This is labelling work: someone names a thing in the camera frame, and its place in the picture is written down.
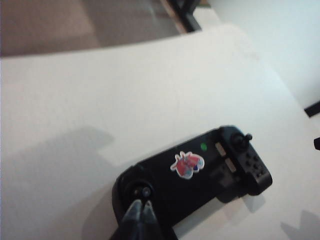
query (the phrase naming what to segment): green indicator light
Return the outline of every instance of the green indicator light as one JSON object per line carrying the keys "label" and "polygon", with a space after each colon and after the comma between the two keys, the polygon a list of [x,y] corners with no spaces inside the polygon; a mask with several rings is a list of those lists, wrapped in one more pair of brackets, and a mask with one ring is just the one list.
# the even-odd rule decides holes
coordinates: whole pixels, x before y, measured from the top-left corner
{"label": "green indicator light", "polygon": [[205,144],[204,142],[200,144],[200,148],[204,152],[207,151],[207,149],[208,149],[207,144]]}

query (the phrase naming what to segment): brown floor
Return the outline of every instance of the brown floor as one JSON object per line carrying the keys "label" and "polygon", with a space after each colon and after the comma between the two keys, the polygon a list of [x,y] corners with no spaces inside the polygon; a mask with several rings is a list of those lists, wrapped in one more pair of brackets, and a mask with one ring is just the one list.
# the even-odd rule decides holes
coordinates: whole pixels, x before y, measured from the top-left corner
{"label": "brown floor", "polygon": [[179,35],[161,0],[1,0],[1,55],[64,52]]}

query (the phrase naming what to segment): red sticker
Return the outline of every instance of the red sticker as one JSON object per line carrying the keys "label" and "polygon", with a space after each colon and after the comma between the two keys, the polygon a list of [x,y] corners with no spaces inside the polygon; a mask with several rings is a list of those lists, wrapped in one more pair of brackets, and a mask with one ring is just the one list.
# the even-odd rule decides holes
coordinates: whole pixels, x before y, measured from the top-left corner
{"label": "red sticker", "polygon": [[174,156],[175,163],[171,165],[171,171],[176,170],[183,179],[191,179],[194,173],[198,173],[205,166],[205,160],[202,156],[193,154],[191,151]]}

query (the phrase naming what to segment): white table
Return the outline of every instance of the white table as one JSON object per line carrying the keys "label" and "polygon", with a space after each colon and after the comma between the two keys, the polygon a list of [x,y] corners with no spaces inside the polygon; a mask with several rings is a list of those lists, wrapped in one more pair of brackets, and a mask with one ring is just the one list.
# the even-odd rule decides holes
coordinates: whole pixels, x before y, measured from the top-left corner
{"label": "white table", "polygon": [[253,134],[273,185],[227,205],[212,200],[175,226],[177,236],[320,236],[320,133],[239,29],[3,58],[1,68],[1,239],[108,239],[122,171],[228,124]]}

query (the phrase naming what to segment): handheld controller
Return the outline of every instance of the handheld controller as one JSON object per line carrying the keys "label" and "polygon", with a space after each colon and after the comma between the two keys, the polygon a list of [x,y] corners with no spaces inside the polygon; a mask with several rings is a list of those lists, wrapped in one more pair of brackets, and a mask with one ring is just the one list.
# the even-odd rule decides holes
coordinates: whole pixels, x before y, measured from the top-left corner
{"label": "handheld controller", "polygon": [[251,139],[223,126],[130,167],[112,189],[118,223],[134,200],[151,201],[165,239],[177,239],[172,226],[211,199],[227,192],[259,195],[273,180]]}

